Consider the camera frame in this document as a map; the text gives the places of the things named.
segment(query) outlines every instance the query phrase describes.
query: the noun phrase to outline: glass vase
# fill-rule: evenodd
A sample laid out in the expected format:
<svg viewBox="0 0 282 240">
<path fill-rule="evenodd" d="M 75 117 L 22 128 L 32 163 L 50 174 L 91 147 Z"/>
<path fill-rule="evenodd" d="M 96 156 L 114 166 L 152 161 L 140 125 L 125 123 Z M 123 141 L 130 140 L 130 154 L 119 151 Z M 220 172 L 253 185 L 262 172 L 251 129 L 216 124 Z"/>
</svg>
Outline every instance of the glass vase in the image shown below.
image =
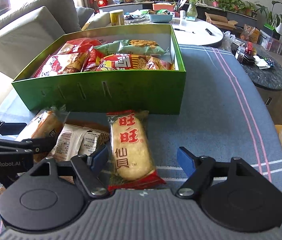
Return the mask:
<svg viewBox="0 0 282 240">
<path fill-rule="evenodd" d="M 186 10 L 187 20 L 195 21 L 198 16 L 198 11 L 195 7 L 195 4 L 190 3 L 188 9 Z"/>
</svg>

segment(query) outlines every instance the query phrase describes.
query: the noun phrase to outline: green snack package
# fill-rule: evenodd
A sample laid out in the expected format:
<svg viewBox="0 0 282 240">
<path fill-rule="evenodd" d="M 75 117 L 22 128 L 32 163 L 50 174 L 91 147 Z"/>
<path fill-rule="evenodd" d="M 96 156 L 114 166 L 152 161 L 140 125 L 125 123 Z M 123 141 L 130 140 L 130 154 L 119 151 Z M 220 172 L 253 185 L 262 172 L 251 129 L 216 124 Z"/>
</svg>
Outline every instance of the green snack package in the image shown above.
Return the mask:
<svg viewBox="0 0 282 240">
<path fill-rule="evenodd" d="M 144 40 L 120 40 L 94 46 L 94 48 L 106 56 L 116 53 L 147 56 L 161 56 L 165 54 L 165 51 L 155 41 Z"/>
</svg>

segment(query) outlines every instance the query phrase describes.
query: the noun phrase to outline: metal bolt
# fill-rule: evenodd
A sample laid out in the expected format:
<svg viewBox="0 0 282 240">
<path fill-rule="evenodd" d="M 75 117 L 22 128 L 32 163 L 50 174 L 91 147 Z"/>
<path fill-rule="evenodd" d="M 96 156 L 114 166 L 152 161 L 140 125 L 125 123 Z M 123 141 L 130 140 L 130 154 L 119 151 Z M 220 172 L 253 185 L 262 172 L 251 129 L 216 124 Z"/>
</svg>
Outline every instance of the metal bolt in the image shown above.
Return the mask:
<svg viewBox="0 0 282 240">
<path fill-rule="evenodd" d="M 91 194 L 92 195 L 95 195 L 95 196 L 102 196 L 106 193 L 106 189 L 103 188 L 103 187 L 97 187 L 97 188 L 94 188 L 92 191 L 91 191 Z"/>
<path fill-rule="evenodd" d="M 182 197 L 189 197 L 189 196 L 192 196 L 194 194 L 194 191 L 191 188 L 185 187 L 185 188 L 179 189 L 178 193 Z"/>
</svg>

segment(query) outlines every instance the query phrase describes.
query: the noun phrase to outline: pink stripe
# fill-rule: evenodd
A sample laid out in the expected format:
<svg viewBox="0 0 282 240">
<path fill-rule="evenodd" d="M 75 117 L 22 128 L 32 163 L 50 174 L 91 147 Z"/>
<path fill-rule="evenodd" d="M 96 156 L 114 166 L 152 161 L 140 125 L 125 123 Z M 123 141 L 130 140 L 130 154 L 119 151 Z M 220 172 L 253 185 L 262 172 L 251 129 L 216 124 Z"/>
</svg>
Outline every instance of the pink stripe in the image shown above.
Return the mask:
<svg viewBox="0 0 282 240">
<path fill-rule="evenodd" d="M 223 58 L 223 56 L 222 56 L 222 54 L 220 53 L 220 51 L 219 51 L 219 50 L 217 50 L 217 51 L 219 52 L 219 54 L 220 54 L 221 58 L 223 59 L 224 63 L 226 64 L 226 66 L 227 66 L 228 70 L 230 71 L 231 75 L 235 78 L 235 81 L 236 81 L 236 83 L 237 83 L 237 85 L 238 85 L 238 87 L 239 87 L 239 89 L 240 89 L 240 91 L 241 91 L 241 93 L 242 93 L 243 98 L 244 98 L 244 101 L 245 101 L 245 104 L 246 104 L 246 106 L 247 106 L 247 109 L 249 109 L 250 115 L 251 115 L 251 117 L 252 117 L 252 120 L 253 120 L 255 129 L 256 129 L 256 132 L 257 132 L 257 134 L 258 134 L 258 136 L 259 136 L 259 138 L 260 138 L 261 147 L 262 147 L 262 152 L 263 152 L 264 159 L 265 159 L 265 164 L 266 164 L 266 169 L 267 169 L 267 171 L 268 171 L 268 180 L 269 180 L 270 182 L 272 182 L 272 179 L 271 179 L 271 172 L 270 172 L 270 166 L 269 166 L 269 164 L 268 164 L 268 158 L 267 158 L 267 156 L 266 156 L 264 143 L 263 143 L 262 136 L 261 136 L 261 133 L 260 133 L 260 131 L 259 131 L 259 128 L 258 128 L 258 126 L 257 126 L 257 124 L 256 124 L 256 121 L 255 121 L 255 119 L 254 119 L 254 116 L 253 116 L 253 114 L 252 114 L 251 108 L 250 108 L 250 106 L 249 106 L 249 104 L 248 104 L 248 102 L 247 102 L 247 99 L 246 99 L 246 97 L 245 97 L 245 94 L 244 94 L 244 92 L 243 92 L 243 90 L 242 90 L 242 88 L 241 88 L 241 86 L 240 86 L 240 84 L 239 84 L 239 82 L 238 82 L 236 76 L 233 74 L 233 72 L 232 72 L 231 69 L 229 68 L 227 62 L 226 62 L 225 59 Z"/>
<path fill-rule="evenodd" d="M 253 145 L 254 145 L 254 149 L 255 149 L 255 154 L 256 154 L 257 161 L 258 161 L 259 172 L 260 172 L 260 174 L 263 174 L 263 172 L 262 172 L 262 166 L 261 166 L 261 162 L 260 162 L 259 151 L 258 151 L 258 148 L 257 148 L 257 145 L 256 145 L 255 137 L 254 137 L 254 134 L 253 134 L 253 132 L 252 132 L 249 119 L 248 119 L 248 117 L 247 117 L 247 115 L 246 115 L 246 112 L 245 112 L 245 110 L 244 110 L 242 101 L 241 101 L 241 99 L 240 99 L 240 97 L 239 97 L 239 94 L 238 94 L 238 92 L 237 92 L 237 90 L 236 90 L 236 88 L 235 88 L 235 85 L 234 85 L 234 83 L 233 83 L 233 81 L 232 81 L 230 75 L 229 75 L 229 74 L 227 73 L 227 71 L 225 70 L 225 68 L 224 68 L 224 66 L 223 66 L 223 64 L 222 64 L 222 62 L 221 62 L 221 60 L 219 59 L 218 55 L 216 54 L 216 52 L 214 51 L 213 48 L 212 48 L 212 50 L 213 50 L 214 54 L 216 55 L 217 59 L 219 60 L 220 65 L 221 65 L 221 67 L 223 68 L 225 74 L 228 76 L 228 79 L 230 80 L 230 82 L 231 82 L 231 84 L 232 84 L 232 86 L 233 86 L 233 89 L 234 89 L 234 91 L 235 91 L 235 93 L 236 93 L 237 99 L 239 100 L 239 103 L 240 103 L 242 112 L 243 112 L 243 114 L 244 114 L 244 117 L 245 117 L 247 126 L 249 127 L 249 131 L 250 131 L 250 134 L 251 134 L 251 137 L 252 137 L 252 141 L 253 141 Z"/>
</svg>

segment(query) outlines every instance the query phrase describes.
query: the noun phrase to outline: green box on floor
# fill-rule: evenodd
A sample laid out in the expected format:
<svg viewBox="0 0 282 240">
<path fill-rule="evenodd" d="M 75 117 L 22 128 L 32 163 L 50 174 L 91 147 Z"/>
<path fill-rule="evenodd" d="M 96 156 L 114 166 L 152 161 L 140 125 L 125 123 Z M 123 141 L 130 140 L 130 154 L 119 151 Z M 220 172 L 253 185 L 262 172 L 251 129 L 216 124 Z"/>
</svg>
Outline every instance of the green box on floor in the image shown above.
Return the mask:
<svg viewBox="0 0 282 240">
<path fill-rule="evenodd" d="M 176 70 L 116 70 L 30 78 L 66 41 L 83 37 L 107 42 L 156 41 L 163 49 L 169 49 Z M 30 62 L 12 85 L 29 110 L 65 105 L 67 111 L 75 112 L 142 109 L 152 114 L 179 114 L 185 76 L 171 25 L 123 25 L 63 35 Z"/>
</svg>

